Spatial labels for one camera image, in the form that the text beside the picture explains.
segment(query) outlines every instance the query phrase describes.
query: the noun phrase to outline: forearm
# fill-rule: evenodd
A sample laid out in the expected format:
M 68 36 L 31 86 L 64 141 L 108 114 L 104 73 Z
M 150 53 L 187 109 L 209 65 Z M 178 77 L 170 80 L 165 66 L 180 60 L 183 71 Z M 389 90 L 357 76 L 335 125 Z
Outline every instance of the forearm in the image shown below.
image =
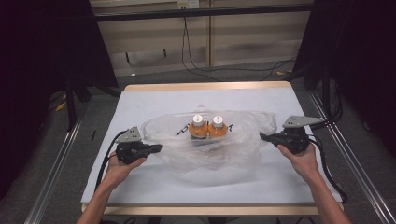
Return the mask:
M 77 224 L 100 223 L 112 190 L 113 188 L 106 183 L 101 183 Z
M 316 174 L 308 181 L 312 196 L 317 205 L 322 223 L 351 223 L 340 205 L 332 196 L 329 188 L 320 174 Z

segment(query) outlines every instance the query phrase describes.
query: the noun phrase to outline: white paper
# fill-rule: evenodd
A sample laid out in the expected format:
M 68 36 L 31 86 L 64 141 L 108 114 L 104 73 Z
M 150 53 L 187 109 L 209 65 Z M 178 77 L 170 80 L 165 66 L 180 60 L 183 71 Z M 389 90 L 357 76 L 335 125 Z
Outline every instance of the white paper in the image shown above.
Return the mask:
M 304 115 L 292 88 L 125 91 L 92 167 L 81 202 L 88 203 L 91 199 L 103 157 L 119 132 L 133 126 L 140 128 L 144 121 L 163 114 L 186 113 L 202 108 L 272 112 L 275 114 L 277 132 L 283 130 L 282 124 L 290 115 Z M 305 129 L 307 133 L 312 133 L 309 127 Z M 322 172 L 318 151 L 317 159 Z M 245 178 L 233 178 L 244 172 Z M 328 186 L 335 200 L 341 202 L 336 190 L 329 183 Z M 254 173 L 228 167 L 216 171 L 200 169 L 181 175 L 167 169 L 158 157 L 150 155 L 113 191 L 109 199 L 109 203 L 145 205 L 312 202 L 307 184 L 272 144 L 261 148 L 260 166 Z

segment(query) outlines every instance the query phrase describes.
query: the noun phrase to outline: black curtain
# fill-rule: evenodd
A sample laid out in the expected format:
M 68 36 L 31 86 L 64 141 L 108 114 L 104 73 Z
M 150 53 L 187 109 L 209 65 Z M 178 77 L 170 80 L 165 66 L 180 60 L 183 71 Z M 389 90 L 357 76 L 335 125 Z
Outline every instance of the black curtain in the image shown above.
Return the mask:
M 79 20 L 92 16 L 88 0 L 16 0 L 0 7 L 0 198 L 35 149 L 50 96 L 68 78 L 74 91 L 92 85 L 81 77 L 117 86 L 97 23 Z
M 396 2 L 389 0 L 316 0 L 335 10 L 311 13 L 294 70 L 306 69 L 304 84 L 314 89 L 325 72 L 339 85 L 387 149 L 396 156 Z

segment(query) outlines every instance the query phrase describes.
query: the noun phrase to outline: handheld controller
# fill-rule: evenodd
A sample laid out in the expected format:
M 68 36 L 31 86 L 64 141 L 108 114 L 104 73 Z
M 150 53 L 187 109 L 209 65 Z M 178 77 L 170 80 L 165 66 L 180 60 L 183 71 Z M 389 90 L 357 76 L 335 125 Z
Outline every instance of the handheld controller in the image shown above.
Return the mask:
M 284 130 L 280 133 L 265 135 L 260 133 L 260 139 L 277 145 L 285 146 L 292 154 L 298 154 L 306 150 L 309 145 L 309 137 L 305 132 L 305 125 L 322 122 L 323 119 L 290 116 L 283 124 Z
M 149 145 L 142 142 L 137 127 L 127 130 L 117 140 L 116 154 L 119 161 L 131 164 L 139 158 L 147 158 L 151 153 L 158 153 L 162 145 Z

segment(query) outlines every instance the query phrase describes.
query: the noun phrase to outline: metal bracket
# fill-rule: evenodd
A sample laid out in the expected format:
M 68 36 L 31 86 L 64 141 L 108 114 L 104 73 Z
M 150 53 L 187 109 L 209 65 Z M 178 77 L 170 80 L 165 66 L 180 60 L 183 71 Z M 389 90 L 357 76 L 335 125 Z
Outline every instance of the metal bracket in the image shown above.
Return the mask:
M 116 143 L 140 142 L 142 137 L 136 126 L 128 129 L 125 133 L 116 139 Z
M 303 116 L 290 116 L 283 124 L 284 128 L 301 128 L 305 125 L 311 125 L 323 122 L 322 118 L 309 118 Z

